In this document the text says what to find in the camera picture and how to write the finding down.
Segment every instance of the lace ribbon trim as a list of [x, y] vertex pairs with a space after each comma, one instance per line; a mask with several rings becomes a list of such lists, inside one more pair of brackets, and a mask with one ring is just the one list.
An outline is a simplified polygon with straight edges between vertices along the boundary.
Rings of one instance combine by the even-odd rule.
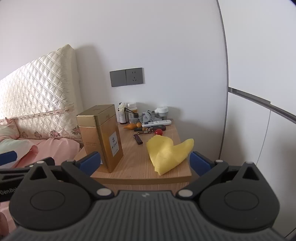
[[10, 120], [16, 120], [16, 121], [22, 121], [22, 120], [28, 120], [28, 119], [34, 119], [34, 118], [39, 118], [43, 116], [49, 116], [49, 115], [58, 115], [58, 114], [64, 114], [64, 113], [70, 113], [74, 110], [74, 106], [66, 107], [63, 109], [58, 109], [58, 110], [53, 110], [53, 111], [48, 111], [48, 112], [43, 112], [43, 113], [38, 113], [38, 114], [33, 114], [33, 115], [22, 115], [19, 117], [13, 117], [10, 118]]

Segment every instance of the white quilted fabric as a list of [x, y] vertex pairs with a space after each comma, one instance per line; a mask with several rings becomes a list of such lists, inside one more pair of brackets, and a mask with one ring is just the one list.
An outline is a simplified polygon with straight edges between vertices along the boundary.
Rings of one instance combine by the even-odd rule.
[[76, 115], [83, 111], [75, 52], [70, 45], [0, 80], [0, 118], [13, 118], [20, 137], [67, 137], [82, 142]]

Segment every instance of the yellow cloth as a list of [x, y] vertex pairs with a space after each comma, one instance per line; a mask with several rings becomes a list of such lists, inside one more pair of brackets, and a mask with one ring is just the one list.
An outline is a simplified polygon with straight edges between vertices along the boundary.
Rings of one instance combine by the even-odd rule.
[[174, 146], [169, 137], [155, 135], [146, 144], [154, 166], [154, 170], [162, 175], [179, 165], [190, 153], [194, 145], [193, 139], [187, 139]]

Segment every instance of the blue pad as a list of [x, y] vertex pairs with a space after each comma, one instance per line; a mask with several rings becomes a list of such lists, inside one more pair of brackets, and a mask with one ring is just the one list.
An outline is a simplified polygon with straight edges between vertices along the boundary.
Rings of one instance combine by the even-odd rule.
[[198, 152], [192, 152], [190, 154], [190, 166], [199, 175], [202, 176], [209, 170], [211, 170], [215, 163]]
[[100, 167], [101, 156], [98, 152], [92, 152], [80, 159], [78, 163], [80, 163], [79, 169], [88, 176], [91, 176]]
[[9, 151], [0, 154], [0, 166], [17, 160], [17, 153], [15, 151]]

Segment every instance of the white cabinet door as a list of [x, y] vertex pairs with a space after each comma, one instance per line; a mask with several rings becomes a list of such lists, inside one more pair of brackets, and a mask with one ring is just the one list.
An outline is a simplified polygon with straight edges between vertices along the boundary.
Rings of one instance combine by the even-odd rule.
[[296, 6], [291, 0], [218, 0], [229, 87], [296, 115]]
[[280, 202], [274, 229], [286, 236], [296, 227], [296, 124], [271, 112], [257, 167]]
[[250, 100], [228, 93], [225, 135], [221, 159], [230, 165], [258, 161], [270, 110]]

